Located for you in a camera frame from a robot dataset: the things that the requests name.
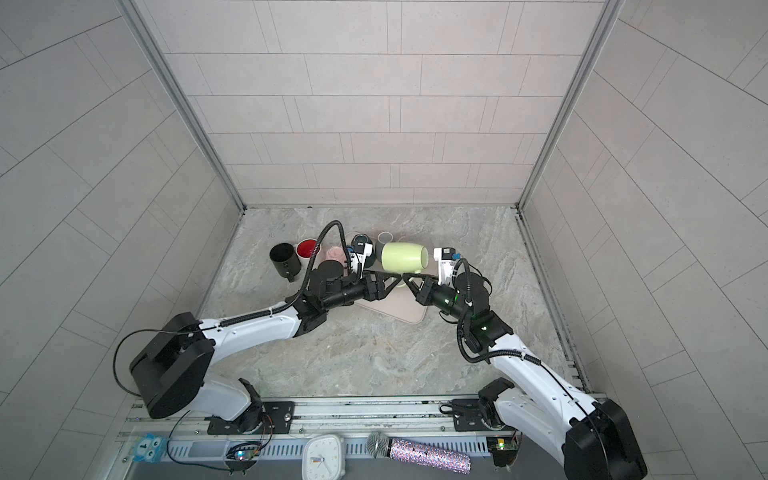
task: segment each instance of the black mug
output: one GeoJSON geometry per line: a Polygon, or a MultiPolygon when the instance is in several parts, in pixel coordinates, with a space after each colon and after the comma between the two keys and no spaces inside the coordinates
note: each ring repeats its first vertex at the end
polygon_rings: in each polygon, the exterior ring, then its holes
{"type": "Polygon", "coordinates": [[[296,279],[301,271],[301,262],[296,255],[296,249],[290,243],[278,243],[270,250],[270,260],[275,264],[278,274],[289,282],[296,279]]]}

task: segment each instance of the metal frame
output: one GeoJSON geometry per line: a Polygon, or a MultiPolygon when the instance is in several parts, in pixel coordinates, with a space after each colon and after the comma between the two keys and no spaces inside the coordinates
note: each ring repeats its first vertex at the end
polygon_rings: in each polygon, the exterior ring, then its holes
{"type": "Polygon", "coordinates": [[[147,28],[147,24],[144,22],[141,13],[136,8],[134,0],[115,0],[115,3],[117,4],[120,13],[123,15],[125,23],[136,38],[136,42],[138,42],[141,50],[147,57],[150,66],[157,74],[157,78],[160,79],[160,83],[163,85],[165,91],[170,96],[171,101],[176,106],[176,110],[179,112],[179,115],[181,115],[181,119],[187,125],[192,137],[200,147],[203,156],[208,159],[208,162],[210,162],[210,165],[214,168],[218,177],[224,182],[224,186],[229,190],[230,196],[240,212],[245,211],[247,206],[240,196],[240,192],[237,191],[234,183],[232,183],[232,179],[224,168],[214,146],[208,139],[208,136],[200,123],[200,119],[197,118],[187,100],[187,96],[182,92],[179,82],[176,80],[168,63],[165,61],[163,52],[157,46],[154,38],[152,38],[152,34],[150,33],[149,28],[147,28]]]}
{"type": "Polygon", "coordinates": [[[518,202],[518,209],[521,212],[528,206],[534,187],[541,177],[541,172],[544,170],[544,165],[552,155],[554,146],[560,138],[563,128],[565,127],[565,122],[568,120],[568,116],[574,110],[576,100],[578,100],[581,91],[584,89],[584,84],[587,83],[589,73],[592,71],[594,63],[600,55],[600,50],[607,40],[608,34],[611,33],[611,27],[613,27],[613,24],[616,21],[619,7],[623,1],[624,0],[605,0],[605,3],[603,4],[603,9],[600,11],[598,21],[592,29],[592,35],[589,38],[587,47],[584,49],[584,54],[581,56],[581,60],[576,67],[576,73],[574,73],[574,77],[568,85],[568,90],[565,92],[558,114],[555,116],[554,122],[547,133],[547,138],[544,142],[544,146],[541,148],[541,152],[539,152],[538,159],[533,166],[531,176],[528,178],[528,182],[525,183],[523,194],[518,202]]]}

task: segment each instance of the wire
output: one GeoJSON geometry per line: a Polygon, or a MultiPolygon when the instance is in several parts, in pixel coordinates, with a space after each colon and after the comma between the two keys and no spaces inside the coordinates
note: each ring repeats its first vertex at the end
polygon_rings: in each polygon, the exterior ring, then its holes
{"type": "Polygon", "coordinates": [[[231,469],[231,468],[212,467],[210,465],[204,465],[202,463],[179,462],[174,457],[170,456],[170,449],[168,447],[170,445],[170,437],[173,436],[174,431],[176,430],[176,427],[178,427],[179,423],[181,422],[181,420],[185,416],[187,416],[187,413],[184,413],[181,417],[179,417],[179,419],[176,421],[176,425],[174,425],[174,427],[170,430],[170,433],[168,434],[168,441],[165,442],[165,453],[166,453],[166,455],[168,455],[168,458],[170,458],[171,460],[173,460],[174,462],[176,462],[179,465],[194,465],[196,467],[209,468],[211,470],[219,470],[220,472],[229,472],[230,474],[232,474],[232,472],[234,472],[234,470],[231,469]]]}
{"type": "Polygon", "coordinates": [[[118,379],[118,369],[116,367],[116,364],[118,362],[118,352],[120,351],[120,347],[123,345],[123,342],[128,339],[129,336],[135,335],[137,333],[141,332],[155,332],[155,333],[169,333],[171,335],[192,335],[196,332],[204,332],[206,330],[215,329],[215,326],[208,327],[206,329],[194,329],[189,332],[169,332],[167,330],[159,330],[159,329],[139,329],[135,332],[128,333],[123,339],[118,343],[117,348],[114,349],[114,355],[112,356],[112,376],[114,377],[114,381],[118,384],[118,386],[123,389],[124,392],[130,393],[133,396],[141,397],[140,393],[136,393],[133,390],[127,389],[122,383],[120,383],[120,380],[118,379]]]}

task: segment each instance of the wall tile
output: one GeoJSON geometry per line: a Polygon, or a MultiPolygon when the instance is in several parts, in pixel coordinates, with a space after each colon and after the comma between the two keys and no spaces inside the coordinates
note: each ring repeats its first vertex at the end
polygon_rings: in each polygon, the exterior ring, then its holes
{"type": "Polygon", "coordinates": [[[47,147],[0,177],[0,280],[13,272],[89,190],[47,147]]]}
{"type": "Polygon", "coordinates": [[[402,2],[387,2],[386,21],[387,53],[402,53],[402,2]]]}
{"type": "Polygon", "coordinates": [[[114,338],[118,335],[113,329],[109,329],[99,322],[94,322],[85,315],[77,313],[74,310],[67,315],[67,318],[61,324],[61,327],[70,332],[77,333],[79,336],[93,340],[99,345],[107,348],[112,345],[114,338]]]}
{"type": "Polygon", "coordinates": [[[741,440],[764,440],[768,419],[753,400],[768,396],[765,345],[698,263],[654,298],[741,440]]]}
{"type": "Polygon", "coordinates": [[[210,211],[216,215],[216,218],[221,216],[221,212],[231,200],[230,192],[221,183],[220,178],[215,178],[203,194],[203,201],[210,208],[210,211]]]}
{"type": "Polygon", "coordinates": [[[331,188],[263,188],[259,190],[265,205],[335,204],[331,188]]]}
{"type": "MultiPolygon", "coordinates": [[[[3,431],[16,440],[6,442],[0,451],[9,478],[30,477],[36,463],[18,459],[48,447],[106,352],[67,330],[56,331],[0,406],[3,431]]],[[[90,454],[95,448],[86,450],[90,454]]]]}
{"type": "Polygon", "coordinates": [[[761,472],[768,472],[768,442],[748,443],[746,450],[761,472]]]}
{"type": "Polygon", "coordinates": [[[190,272],[190,278],[197,285],[208,286],[214,278],[221,255],[227,248],[227,240],[233,233],[233,228],[239,219],[239,210],[234,207],[234,204],[229,204],[216,222],[213,231],[205,242],[205,247],[203,247],[190,272]]]}
{"type": "Polygon", "coordinates": [[[680,444],[632,355],[618,322],[611,322],[595,333],[594,342],[616,389],[619,405],[630,419],[642,419],[632,422],[640,450],[643,453],[678,450],[680,444]]]}
{"type": "Polygon", "coordinates": [[[640,367],[649,366],[683,349],[615,237],[608,239],[593,255],[589,266],[640,367]]]}
{"type": "Polygon", "coordinates": [[[197,59],[191,53],[166,53],[164,55],[174,77],[187,95],[214,94],[200,69],[197,59]]]}
{"type": "Polygon", "coordinates": [[[683,242],[616,160],[609,160],[589,189],[640,276],[646,276],[683,242]]]}
{"type": "Polygon", "coordinates": [[[307,188],[301,165],[234,165],[243,188],[307,188]]]}
{"type": "Polygon", "coordinates": [[[523,188],[531,174],[531,165],[483,164],[478,172],[476,187],[523,188]]]}
{"type": "Polygon", "coordinates": [[[170,302],[176,302],[176,299],[179,298],[179,291],[160,278],[156,273],[152,276],[152,280],[149,281],[149,286],[154,288],[160,295],[167,298],[170,302]]]}
{"type": "Polygon", "coordinates": [[[672,356],[668,356],[666,359],[659,360],[643,369],[645,378],[648,379],[648,383],[651,386],[695,371],[696,366],[691,362],[690,357],[685,350],[675,353],[672,356]]]}
{"type": "Polygon", "coordinates": [[[62,223],[0,286],[0,391],[11,392],[108,258],[62,223]]]}
{"type": "Polygon", "coordinates": [[[594,70],[634,100],[667,48],[623,22],[616,22],[594,70]]]}
{"type": "Polygon", "coordinates": [[[78,206],[121,242],[172,173],[148,141],[142,141],[78,206]]]}
{"type": "Polygon", "coordinates": [[[638,93],[637,97],[632,101],[635,107],[640,108],[641,110],[645,108],[648,100],[650,100],[650,96],[654,94],[657,88],[659,88],[659,84],[664,77],[667,76],[667,72],[672,65],[674,65],[675,60],[677,60],[677,57],[679,56],[680,55],[675,50],[670,48],[667,48],[667,50],[664,51],[664,54],[661,55],[661,60],[656,63],[654,70],[650,73],[650,77],[648,77],[643,84],[643,87],[640,89],[640,93],[638,93]]]}
{"type": "Polygon", "coordinates": [[[643,277],[645,285],[651,293],[660,286],[672,280],[678,273],[696,263],[696,257],[688,250],[688,247],[681,247],[677,252],[667,258],[661,265],[656,267],[648,275],[643,277]]]}
{"type": "Polygon", "coordinates": [[[208,137],[227,165],[263,163],[250,134],[210,134],[208,137]]]}
{"type": "Polygon", "coordinates": [[[309,95],[302,55],[198,54],[214,95],[309,95]]]}
{"type": "Polygon", "coordinates": [[[581,92],[576,112],[622,167],[654,129],[642,112],[594,72],[581,92]]]}
{"type": "Polygon", "coordinates": [[[688,460],[682,450],[671,452],[646,453],[643,459],[648,466],[648,471],[653,474],[686,475],[693,474],[688,460]]]}
{"type": "Polygon", "coordinates": [[[157,275],[181,291],[213,228],[199,208],[192,210],[157,268],[157,275]]]}
{"type": "Polygon", "coordinates": [[[304,131],[389,130],[389,99],[387,97],[296,97],[296,104],[299,107],[304,131]]]}
{"type": "Polygon", "coordinates": [[[523,3],[510,2],[507,9],[507,18],[504,21],[504,31],[502,32],[502,39],[498,43],[499,55],[509,55],[512,53],[512,45],[515,44],[515,37],[518,34],[518,26],[520,25],[520,15],[523,12],[523,3]]]}
{"type": "Polygon", "coordinates": [[[482,119],[480,120],[480,130],[478,133],[487,134],[491,132],[493,117],[496,115],[496,105],[498,97],[485,97],[485,108],[483,108],[482,119]]]}
{"type": "Polygon", "coordinates": [[[343,164],[337,134],[262,134],[273,164],[343,164]]]}
{"type": "Polygon", "coordinates": [[[422,95],[517,95],[531,60],[527,55],[424,55],[423,58],[422,95]]]}
{"type": "Polygon", "coordinates": [[[89,30],[88,37],[121,84],[131,83],[150,69],[149,62],[122,18],[89,30]]]}
{"type": "Polygon", "coordinates": [[[6,64],[11,64],[24,58],[22,51],[2,31],[0,31],[0,57],[3,58],[6,64]]]}
{"type": "Polygon", "coordinates": [[[163,211],[162,208],[160,208],[160,205],[158,205],[155,202],[152,202],[147,208],[147,212],[154,217],[155,220],[157,220],[160,225],[163,226],[163,228],[170,233],[172,237],[175,237],[179,234],[179,226],[175,224],[173,220],[170,219],[168,214],[163,211]]]}
{"type": "MultiPolygon", "coordinates": [[[[96,72],[98,72],[101,80],[103,80],[109,89],[112,90],[112,93],[123,88],[123,84],[120,83],[118,77],[114,74],[109,65],[107,65],[104,57],[102,57],[99,50],[96,49],[94,42],[92,42],[88,37],[87,32],[81,33],[80,35],[74,37],[72,40],[74,40],[74,43],[77,44],[77,46],[83,52],[83,55],[85,55],[85,57],[91,63],[91,66],[93,66],[96,72]]],[[[2,33],[0,33],[0,45],[2,45],[2,33]]]]}
{"type": "Polygon", "coordinates": [[[565,277],[571,285],[576,302],[586,319],[597,315],[608,305],[598,281],[581,253],[578,243],[569,225],[563,227],[560,234],[552,241],[565,277]]]}
{"type": "Polygon", "coordinates": [[[678,58],[643,111],[738,198],[768,178],[768,105],[678,58]]]}
{"type": "Polygon", "coordinates": [[[74,41],[3,68],[0,145],[23,159],[109,95],[74,41]]]}
{"type": "Polygon", "coordinates": [[[528,64],[520,95],[565,95],[581,59],[579,55],[534,55],[528,64]]]}
{"type": "Polygon", "coordinates": [[[444,175],[445,167],[439,164],[400,165],[400,187],[455,187],[467,184],[469,165],[451,165],[451,174],[444,175]]]}
{"type": "Polygon", "coordinates": [[[489,188],[485,197],[487,204],[516,204],[520,201],[522,188],[489,188]]]}
{"type": "Polygon", "coordinates": [[[418,95],[422,59],[418,55],[306,55],[306,67],[315,95],[418,95]]]}
{"type": "Polygon", "coordinates": [[[269,53],[282,53],[283,49],[280,47],[280,38],[277,36],[275,22],[272,20],[270,3],[266,0],[257,0],[253,2],[253,7],[256,9],[256,14],[259,16],[259,26],[261,27],[261,32],[264,34],[266,49],[269,53]]]}
{"type": "Polygon", "coordinates": [[[768,263],[745,273],[723,287],[723,293],[739,310],[758,337],[768,343],[768,263]]]}
{"type": "Polygon", "coordinates": [[[496,54],[507,9],[497,2],[404,2],[402,53],[496,54]]]}
{"type": "MultiPolygon", "coordinates": [[[[138,329],[162,328],[166,323],[170,309],[173,307],[172,302],[169,302],[152,288],[147,288],[141,294],[138,302],[134,301],[134,303],[136,306],[118,333],[118,339],[123,339],[128,333],[138,329]]],[[[120,347],[116,363],[118,378],[129,389],[134,388],[135,383],[128,372],[128,366],[136,355],[147,346],[147,342],[152,340],[154,335],[152,332],[138,333],[125,340],[123,346],[120,347]]],[[[82,390],[75,408],[109,416],[115,416],[118,413],[126,393],[118,387],[112,376],[112,359],[114,358],[115,346],[112,346],[104,359],[101,360],[96,372],[88,381],[88,385],[82,390]]]]}
{"type": "Polygon", "coordinates": [[[520,134],[448,134],[444,164],[511,164],[520,148],[520,134]]]}
{"type": "Polygon", "coordinates": [[[162,121],[147,89],[134,81],[56,135],[48,146],[95,187],[162,121]]]}
{"type": "Polygon", "coordinates": [[[157,77],[154,70],[148,71],[139,78],[163,116],[167,117],[174,113],[176,105],[171,101],[168,93],[165,91],[165,87],[160,83],[160,79],[157,77]]]}
{"type": "Polygon", "coordinates": [[[600,10],[595,3],[526,3],[512,53],[581,55],[600,10]]]}
{"type": "Polygon", "coordinates": [[[155,202],[178,227],[182,227],[214,177],[208,161],[197,150],[176,170],[157,194],[155,202]]]}
{"type": "Polygon", "coordinates": [[[627,172],[718,285],[768,260],[768,228],[661,130],[627,172]]]}
{"type": "Polygon", "coordinates": [[[484,106],[483,97],[402,97],[402,131],[474,133],[484,106]]]}
{"type": "Polygon", "coordinates": [[[119,330],[172,241],[173,237],[154,217],[142,215],[75,309],[119,330]]]}
{"type": "Polygon", "coordinates": [[[584,249],[605,225],[605,220],[567,164],[552,187],[552,195],[571,226],[579,247],[584,249]]]}
{"type": "Polygon", "coordinates": [[[484,204],[487,188],[414,188],[414,204],[484,204]]]}
{"type": "Polygon", "coordinates": [[[491,131],[510,134],[545,134],[558,113],[560,97],[502,97],[498,99],[491,131]]]}
{"type": "Polygon", "coordinates": [[[653,2],[639,29],[696,63],[727,77],[766,31],[768,5],[760,0],[653,2]],[[724,16],[728,22],[721,22],[724,16]]]}
{"type": "Polygon", "coordinates": [[[758,188],[752,190],[741,201],[755,215],[759,216],[768,212],[768,180],[762,182],[758,188]]]}
{"type": "Polygon", "coordinates": [[[584,181],[603,151],[603,144],[592,130],[573,112],[558,139],[560,152],[580,181],[584,181]]]}
{"type": "Polygon", "coordinates": [[[605,372],[605,365],[603,365],[602,360],[597,359],[585,366],[584,372],[589,379],[589,383],[592,384],[593,391],[604,393],[611,400],[618,400],[611,379],[608,378],[608,374],[605,372]]]}
{"type": "Polygon", "coordinates": [[[563,315],[565,315],[565,323],[571,332],[573,341],[576,343],[576,353],[584,364],[595,361],[600,354],[594,346],[587,323],[581,315],[581,310],[576,302],[573,290],[565,278],[561,264],[554,262],[548,273],[554,295],[558,299],[563,315]]]}
{"type": "Polygon", "coordinates": [[[290,133],[292,131],[282,97],[195,98],[214,133],[233,134],[256,131],[290,133]]]}
{"type": "Polygon", "coordinates": [[[386,53],[385,2],[272,2],[283,53],[386,53]]]}
{"type": "Polygon", "coordinates": [[[435,135],[352,134],[352,146],[356,164],[429,164],[435,135]]]}
{"type": "Polygon", "coordinates": [[[102,415],[101,413],[72,409],[61,428],[72,432],[106,435],[113,420],[114,418],[102,415]]]}
{"type": "Polygon", "coordinates": [[[31,55],[118,16],[113,4],[97,0],[11,0],[0,6],[0,28],[31,55]]]}
{"type": "Polygon", "coordinates": [[[107,232],[103,231],[96,223],[93,223],[91,219],[83,215],[77,208],[70,212],[64,221],[91,242],[95,243],[96,246],[101,248],[104,252],[111,255],[118,248],[118,242],[114,238],[110,237],[107,232]]]}
{"type": "Polygon", "coordinates": [[[597,315],[587,319],[589,333],[593,334],[616,319],[614,311],[609,306],[603,308],[597,315]]]}
{"type": "Polygon", "coordinates": [[[412,188],[334,188],[336,203],[341,204],[412,204],[412,188]]]}
{"type": "Polygon", "coordinates": [[[320,188],[389,187],[389,165],[315,165],[320,188]]]}
{"type": "Polygon", "coordinates": [[[147,7],[170,52],[266,52],[252,2],[147,0],[147,7]]]}
{"type": "Polygon", "coordinates": [[[689,373],[662,383],[654,393],[697,478],[760,479],[760,471],[701,375],[689,373]],[[711,455],[712,449],[717,455],[711,455]]]}

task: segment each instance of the microphone grille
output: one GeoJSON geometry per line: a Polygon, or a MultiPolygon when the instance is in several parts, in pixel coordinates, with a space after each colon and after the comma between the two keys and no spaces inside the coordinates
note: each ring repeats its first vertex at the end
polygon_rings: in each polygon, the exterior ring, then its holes
{"type": "Polygon", "coordinates": [[[382,432],[374,432],[368,435],[366,450],[373,458],[386,457],[389,448],[389,437],[382,432]]]}

